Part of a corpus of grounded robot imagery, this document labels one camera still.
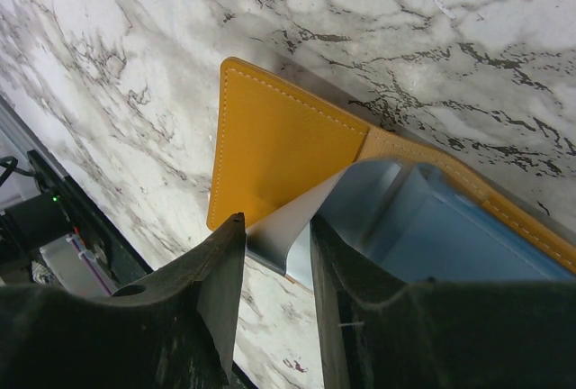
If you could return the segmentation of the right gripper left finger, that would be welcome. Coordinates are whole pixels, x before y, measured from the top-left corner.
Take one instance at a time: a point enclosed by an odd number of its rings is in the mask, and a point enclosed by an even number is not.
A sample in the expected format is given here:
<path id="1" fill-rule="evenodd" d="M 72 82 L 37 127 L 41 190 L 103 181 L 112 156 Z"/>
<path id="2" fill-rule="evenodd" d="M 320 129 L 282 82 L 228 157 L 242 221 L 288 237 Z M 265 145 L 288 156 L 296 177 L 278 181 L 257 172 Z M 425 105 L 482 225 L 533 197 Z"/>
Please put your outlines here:
<path id="1" fill-rule="evenodd" d="M 246 249 L 232 214 L 192 250 L 114 295 L 1 290 L 4 388 L 222 388 L 232 374 Z"/>

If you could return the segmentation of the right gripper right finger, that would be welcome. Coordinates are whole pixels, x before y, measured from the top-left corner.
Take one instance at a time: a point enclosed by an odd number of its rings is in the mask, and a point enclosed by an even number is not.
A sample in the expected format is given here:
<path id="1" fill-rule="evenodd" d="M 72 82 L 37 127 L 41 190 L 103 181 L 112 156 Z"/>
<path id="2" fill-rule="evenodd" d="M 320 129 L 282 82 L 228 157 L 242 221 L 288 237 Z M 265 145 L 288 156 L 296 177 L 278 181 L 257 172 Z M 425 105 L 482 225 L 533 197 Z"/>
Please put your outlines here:
<path id="1" fill-rule="evenodd" d="M 405 283 L 310 223 L 327 388 L 572 388 L 573 282 Z"/>

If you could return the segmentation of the yellow leather card holder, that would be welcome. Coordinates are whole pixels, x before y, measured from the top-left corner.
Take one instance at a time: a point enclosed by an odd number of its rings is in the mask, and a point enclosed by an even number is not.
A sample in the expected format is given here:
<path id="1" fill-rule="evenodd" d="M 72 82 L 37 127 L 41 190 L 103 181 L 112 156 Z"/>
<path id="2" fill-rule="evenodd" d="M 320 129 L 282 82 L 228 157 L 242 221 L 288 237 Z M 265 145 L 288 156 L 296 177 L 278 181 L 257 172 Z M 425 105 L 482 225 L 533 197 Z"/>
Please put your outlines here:
<path id="1" fill-rule="evenodd" d="M 404 282 L 575 277 L 574 242 L 458 159 L 228 58 L 209 228 L 233 213 L 245 216 L 249 256 L 305 287 L 319 217 Z"/>

